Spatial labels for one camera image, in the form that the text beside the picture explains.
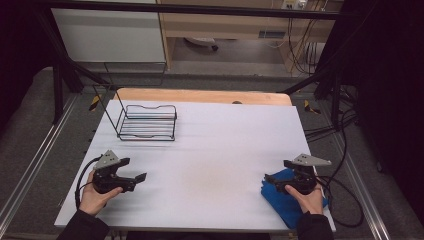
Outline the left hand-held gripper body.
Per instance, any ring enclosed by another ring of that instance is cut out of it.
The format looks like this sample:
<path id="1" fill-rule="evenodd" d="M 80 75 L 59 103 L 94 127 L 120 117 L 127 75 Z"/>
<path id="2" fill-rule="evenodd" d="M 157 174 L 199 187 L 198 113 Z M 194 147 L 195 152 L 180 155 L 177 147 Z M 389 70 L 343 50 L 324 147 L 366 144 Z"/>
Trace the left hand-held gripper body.
<path id="1" fill-rule="evenodd" d="M 107 150 L 94 166 L 93 184 L 98 193 L 107 193 L 110 190 L 121 187 L 123 192 L 133 191 L 136 186 L 135 178 L 120 177 L 117 170 L 120 167 L 116 163 L 119 158 L 112 150 Z"/>

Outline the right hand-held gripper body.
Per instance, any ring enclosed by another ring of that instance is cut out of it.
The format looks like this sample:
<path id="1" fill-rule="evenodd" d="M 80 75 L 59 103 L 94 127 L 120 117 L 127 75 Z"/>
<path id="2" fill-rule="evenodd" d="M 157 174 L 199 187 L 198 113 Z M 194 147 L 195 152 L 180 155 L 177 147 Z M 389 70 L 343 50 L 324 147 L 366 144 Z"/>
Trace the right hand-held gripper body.
<path id="1" fill-rule="evenodd" d="M 283 181 L 283 186 L 291 185 L 303 195 L 311 193 L 317 185 L 315 167 L 316 166 L 331 166 L 332 162 L 308 154 L 300 154 L 292 161 L 297 165 L 293 171 L 294 177 Z"/>

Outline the blue towel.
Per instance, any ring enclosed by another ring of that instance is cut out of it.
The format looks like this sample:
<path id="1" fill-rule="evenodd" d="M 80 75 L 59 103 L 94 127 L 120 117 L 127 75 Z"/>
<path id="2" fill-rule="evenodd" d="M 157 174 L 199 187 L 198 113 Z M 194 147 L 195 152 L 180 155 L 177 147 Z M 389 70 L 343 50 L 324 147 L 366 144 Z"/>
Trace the blue towel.
<path id="1" fill-rule="evenodd" d="M 297 223 L 303 213 L 294 197 L 283 192 L 278 192 L 275 186 L 266 180 L 262 181 L 261 194 L 289 229 L 295 229 L 297 227 Z"/>

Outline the black wire towel rack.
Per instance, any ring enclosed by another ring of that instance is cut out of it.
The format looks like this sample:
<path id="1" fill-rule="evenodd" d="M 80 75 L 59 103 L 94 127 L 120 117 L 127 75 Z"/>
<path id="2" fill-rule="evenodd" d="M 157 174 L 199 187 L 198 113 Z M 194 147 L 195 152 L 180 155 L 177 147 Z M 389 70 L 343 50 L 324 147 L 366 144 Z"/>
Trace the black wire towel rack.
<path id="1" fill-rule="evenodd" d="M 93 84 L 99 105 L 121 141 L 174 141 L 177 109 L 170 104 L 147 104 L 125 97 L 124 90 L 160 87 L 165 62 L 106 62 L 106 83 Z"/>

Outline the person's left hand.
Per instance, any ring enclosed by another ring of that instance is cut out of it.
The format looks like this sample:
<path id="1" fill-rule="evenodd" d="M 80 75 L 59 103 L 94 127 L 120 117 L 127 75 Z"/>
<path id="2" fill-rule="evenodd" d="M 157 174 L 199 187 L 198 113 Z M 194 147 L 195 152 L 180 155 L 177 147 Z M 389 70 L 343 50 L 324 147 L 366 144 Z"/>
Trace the person's left hand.
<path id="1" fill-rule="evenodd" d="M 110 199 L 116 197 L 122 191 L 123 189 L 121 187 L 117 187 L 107 193 L 101 194 L 95 190 L 91 182 L 88 182 L 83 189 L 83 195 L 78 209 L 91 216 L 96 216 Z"/>

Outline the person's right hand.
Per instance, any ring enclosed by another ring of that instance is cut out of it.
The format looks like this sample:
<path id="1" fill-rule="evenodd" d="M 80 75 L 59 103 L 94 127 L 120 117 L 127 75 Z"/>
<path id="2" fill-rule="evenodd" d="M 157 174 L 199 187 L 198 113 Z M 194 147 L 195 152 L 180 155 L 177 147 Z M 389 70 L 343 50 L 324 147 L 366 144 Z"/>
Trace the person's right hand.
<path id="1" fill-rule="evenodd" d="M 307 195 L 301 194 L 291 185 L 286 185 L 285 190 L 297 200 L 303 213 L 323 214 L 322 188 L 319 184 Z"/>

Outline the wooden board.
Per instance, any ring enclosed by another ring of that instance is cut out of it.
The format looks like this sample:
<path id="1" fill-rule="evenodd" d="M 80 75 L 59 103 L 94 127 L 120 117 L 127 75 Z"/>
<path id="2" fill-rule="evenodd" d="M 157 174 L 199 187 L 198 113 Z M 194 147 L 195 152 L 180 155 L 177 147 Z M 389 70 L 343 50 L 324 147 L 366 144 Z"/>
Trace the wooden board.
<path id="1" fill-rule="evenodd" d="M 117 90 L 114 100 L 292 105 L 290 97 L 281 93 L 154 88 L 121 88 Z"/>

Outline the white cabinet panel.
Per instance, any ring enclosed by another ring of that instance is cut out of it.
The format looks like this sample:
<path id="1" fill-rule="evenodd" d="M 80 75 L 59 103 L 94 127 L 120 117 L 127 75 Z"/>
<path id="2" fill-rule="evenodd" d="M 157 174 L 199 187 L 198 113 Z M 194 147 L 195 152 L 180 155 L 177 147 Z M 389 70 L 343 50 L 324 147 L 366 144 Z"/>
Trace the white cabinet panel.
<path id="1" fill-rule="evenodd" d="M 157 14 L 68 9 L 52 12 L 74 61 L 165 61 Z"/>

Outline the black curtain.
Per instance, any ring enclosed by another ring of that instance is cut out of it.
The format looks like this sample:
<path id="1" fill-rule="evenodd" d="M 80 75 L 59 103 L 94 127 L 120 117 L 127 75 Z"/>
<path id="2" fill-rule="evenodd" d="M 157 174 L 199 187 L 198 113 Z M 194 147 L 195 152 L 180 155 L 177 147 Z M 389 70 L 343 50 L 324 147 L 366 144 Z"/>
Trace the black curtain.
<path id="1" fill-rule="evenodd" d="M 31 0 L 0 0 L 0 129 L 19 108 L 35 74 L 51 64 Z"/>
<path id="2" fill-rule="evenodd" d="M 319 61 L 359 91 L 380 163 L 424 226 L 424 0 L 344 0 Z"/>

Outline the office chair base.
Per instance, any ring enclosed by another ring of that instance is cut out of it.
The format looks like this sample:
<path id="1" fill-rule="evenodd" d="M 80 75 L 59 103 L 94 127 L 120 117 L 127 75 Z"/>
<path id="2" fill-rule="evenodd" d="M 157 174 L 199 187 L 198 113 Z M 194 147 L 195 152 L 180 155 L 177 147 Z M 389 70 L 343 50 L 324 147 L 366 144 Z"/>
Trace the office chair base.
<path id="1" fill-rule="evenodd" d="M 186 37 L 186 41 L 204 47 L 210 47 L 213 51 L 217 51 L 219 47 L 216 45 L 216 42 L 213 38 L 191 38 Z"/>

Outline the light wooden desk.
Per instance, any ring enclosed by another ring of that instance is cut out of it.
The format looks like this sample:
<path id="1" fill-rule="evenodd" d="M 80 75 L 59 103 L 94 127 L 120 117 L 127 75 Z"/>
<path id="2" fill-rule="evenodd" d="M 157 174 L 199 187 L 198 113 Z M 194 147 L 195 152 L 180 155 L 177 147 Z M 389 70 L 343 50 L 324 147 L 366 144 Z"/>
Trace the light wooden desk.
<path id="1" fill-rule="evenodd" d="M 156 0 L 159 4 L 282 9 L 282 0 Z M 337 12 L 337 0 L 308 0 L 302 10 Z M 194 14 L 159 15 L 165 47 L 165 59 L 172 64 L 178 38 L 259 40 L 279 50 L 284 65 L 292 73 L 300 69 L 310 43 L 325 43 L 333 29 L 332 20 L 280 19 Z"/>

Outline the white power strip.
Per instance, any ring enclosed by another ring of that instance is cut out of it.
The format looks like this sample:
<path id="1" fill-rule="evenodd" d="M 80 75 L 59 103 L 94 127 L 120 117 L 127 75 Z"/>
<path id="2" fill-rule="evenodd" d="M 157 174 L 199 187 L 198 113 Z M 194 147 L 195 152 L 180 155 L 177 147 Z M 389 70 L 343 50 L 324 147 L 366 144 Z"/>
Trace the white power strip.
<path id="1" fill-rule="evenodd" d="M 282 9 L 302 10 L 306 7 L 308 0 L 282 0 Z"/>

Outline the aluminium floor rail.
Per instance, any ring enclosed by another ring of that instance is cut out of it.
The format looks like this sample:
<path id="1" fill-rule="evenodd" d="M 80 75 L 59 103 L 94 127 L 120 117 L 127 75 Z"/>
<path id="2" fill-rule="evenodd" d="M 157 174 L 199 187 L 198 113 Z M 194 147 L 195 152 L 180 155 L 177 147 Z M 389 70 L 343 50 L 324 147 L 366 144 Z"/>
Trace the aluminium floor rail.
<path id="1" fill-rule="evenodd" d="M 46 137 L 43 139 L 41 145 L 37 149 L 37 152 L 32 157 L 29 165 L 26 167 L 25 172 L 19 179 L 13 192 L 7 199 L 5 205 L 0 210 L 0 238 L 5 234 L 7 228 L 12 222 L 17 210 L 23 202 L 27 192 L 29 191 L 34 179 L 38 175 L 41 167 L 43 166 L 46 158 L 48 157 L 52 147 L 54 146 L 56 139 L 61 133 L 64 125 L 74 109 L 75 102 L 79 99 L 78 94 L 71 94 L 63 107 L 63 115 L 59 120 L 53 124 Z"/>
<path id="2" fill-rule="evenodd" d="M 334 133 L 333 140 L 337 146 L 338 152 L 341 154 L 341 158 L 343 160 L 342 167 L 345 169 L 348 179 L 353 187 L 353 191 L 363 208 L 364 217 L 374 239 L 390 240 L 390 234 L 377 210 L 371 194 L 356 168 L 353 158 L 347 150 L 347 141 L 343 138 L 341 132 Z"/>

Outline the black metal frame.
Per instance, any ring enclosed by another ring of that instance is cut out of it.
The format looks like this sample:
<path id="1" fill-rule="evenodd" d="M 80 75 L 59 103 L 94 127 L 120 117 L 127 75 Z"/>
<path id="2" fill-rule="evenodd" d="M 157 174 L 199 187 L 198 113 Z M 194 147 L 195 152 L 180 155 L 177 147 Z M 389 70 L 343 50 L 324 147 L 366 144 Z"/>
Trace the black metal frame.
<path id="1" fill-rule="evenodd" d="M 79 81 L 77 74 L 81 74 L 96 84 L 109 85 L 109 82 L 99 75 L 91 72 L 75 62 L 67 53 L 65 45 L 61 42 L 61 36 L 56 33 L 47 20 L 46 11 L 51 9 L 93 10 L 109 12 L 141 12 L 141 13 L 165 13 L 165 14 L 194 14 L 194 15 L 217 15 L 237 17 L 270 17 L 280 19 L 309 19 L 309 20 L 334 20 L 352 21 L 357 20 L 359 15 L 353 12 L 317 12 L 295 10 L 272 10 L 246 7 L 223 7 L 203 5 L 181 4 L 152 4 L 152 3 L 126 3 L 106 1 L 75 1 L 75 0 L 34 0 L 33 12 L 40 23 L 49 42 L 53 46 L 54 62 L 58 69 L 65 71 L 64 80 L 70 79 L 71 83 Z"/>

